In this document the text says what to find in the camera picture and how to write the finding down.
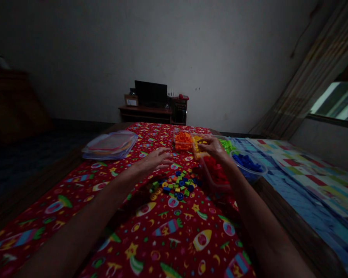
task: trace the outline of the computer monitor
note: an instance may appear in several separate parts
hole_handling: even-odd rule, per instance
[[[139,103],[154,107],[165,106],[167,103],[167,85],[137,80],[134,82]]]

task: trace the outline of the red patterned tablecloth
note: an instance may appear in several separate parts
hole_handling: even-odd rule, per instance
[[[0,231],[0,277],[12,276],[109,181],[152,150],[172,148],[172,170],[189,172],[198,167],[192,153],[174,150],[174,128],[178,126],[133,124],[128,130],[139,139],[126,159],[82,163],[9,223]],[[200,127],[180,128],[210,133]],[[167,171],[157,171],[135,185],[105,229],[80,277],[255,276],[236,234],[236,203],[211,193],[206,186],[196,187],[180,202],[164,193],[150,194],[148,184],[156,176],[167,175]]]

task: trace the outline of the table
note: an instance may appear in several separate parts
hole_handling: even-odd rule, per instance
[[[131,123],[114,125],[105,132],[125,129]],[[83,159],[80,148],[74,150],[67,157],[61,159],[52,166],[47,167],[41,173],[31,178],[23,187],[0,198],[0,229],[6,223],[12,221],[29,205],[38,200],[40,196],[54,187],[70,171],[79,166]],[[310,227],[296,214],[290,205],[281,198],[265,179],[261,179],[256,185],[256,190],[276,215],[282,226],[287,231],[296,248],[315,272],[317,277],[341,276],[344,270],[339,260],[332,256],[330,248],[310,229]]]

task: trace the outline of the striped curtain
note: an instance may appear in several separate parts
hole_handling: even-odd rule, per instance
[[[348,64],[348,1],[342,1],[269,112],[250,133],[288,140]]]

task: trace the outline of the container of orange blocks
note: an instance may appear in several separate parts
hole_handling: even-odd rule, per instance
[[[177,151],[192,151],[193,141],[189,131],[174,129],[174,145]]]

